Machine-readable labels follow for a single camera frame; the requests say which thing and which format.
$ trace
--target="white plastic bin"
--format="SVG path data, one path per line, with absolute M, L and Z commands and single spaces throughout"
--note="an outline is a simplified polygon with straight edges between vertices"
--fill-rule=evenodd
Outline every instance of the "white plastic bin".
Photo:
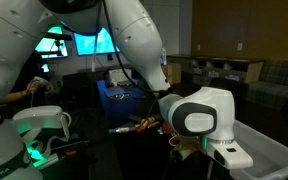
M 231 170 L 235 180 L 288 178 L 288 148 L 264 134 L 235 121 L 235 140 L 253 158 L 253 167 Z

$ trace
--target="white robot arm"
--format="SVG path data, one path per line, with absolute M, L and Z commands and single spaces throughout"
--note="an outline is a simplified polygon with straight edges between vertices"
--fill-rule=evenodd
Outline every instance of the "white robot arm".
M 107 23 L 105 12 L 111 24 Z M 13 87 L 44 32 L 56 24 L 81 34 L 92 34 L 98 26 L 112 29 L 116 45 L 150 89 L 169 89 L 159 63 L 161 38 L 138 0 L 0 0 L 0 99 Z M 224 167 L 252 165 L 252 159 L 234 142 L 234 102 L 230 92 L 202 88 L 185 98 L 165 94 L 158 102 L 162 116 L 179 134 L 202 136 L 203 151 Z M 0 179 L 42 179 L 32 165 L 17 169 L 4 166 L 24 151 L 15 128 L 0 120 Z

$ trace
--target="gray sofa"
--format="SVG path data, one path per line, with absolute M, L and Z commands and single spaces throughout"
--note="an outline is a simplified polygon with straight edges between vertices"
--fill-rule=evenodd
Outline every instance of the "gray sofa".
M 246 99 L 281 110 L 288 100 L 288 61 L 266 61 L 259 81 L 249 84 Z

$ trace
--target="computer screen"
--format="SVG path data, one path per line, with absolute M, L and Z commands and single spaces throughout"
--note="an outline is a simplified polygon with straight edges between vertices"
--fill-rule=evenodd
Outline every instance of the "computer screen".
M 49 33 L 55 33 L 55 34 L 63 34 L 62 27 L 61 26 L 54 26 L 51 29 L 48 30 Z M 63 44 L 60 46 L 60 50 L 62 51 L 63 56 L 58 56 L 57 54 L 51 54 L 51 55 L 42 55 L 43 59 L 48 58 L 61 58 L 61 57 L 67 57 L 67 49 L 65 45 L 64 40 L 60 40 L 60 43 Z M 58 48 L 55 45 L 55 39 L 49 39 L 49 38 L 43 38 L 40 43 L 35 48 L 38 52 L 43 51 L 57 51 Z
M 42 66 L 42 68 L 43 68 L 44 72 L 50 72 L 50 69 L 48 68 L 48 65 L 47 65 L 47 64 L 44 64 L 44 65 Z
M 95 36 L 84 36 L 74 33 L 74 40 L 78 55 L 92 55 L 94 53 Z M 113 53 L 112 38 L 105 28 L 97 36 L 96 54 Z

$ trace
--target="person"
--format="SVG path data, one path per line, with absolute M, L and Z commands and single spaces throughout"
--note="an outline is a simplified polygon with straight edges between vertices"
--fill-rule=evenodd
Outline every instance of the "person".
M 38 76 L 49 81 L 42 68 L 43 64 L 41 55 L 34 51 L 23 65 L 11 92 L 0 100 L 0 107 L 3 107 L 0 108 L 2 117 L 11 118 L 15 113 L 31 106 L 48 105 L 45 92 L 51 86 L 42 86 L 34 79 Z

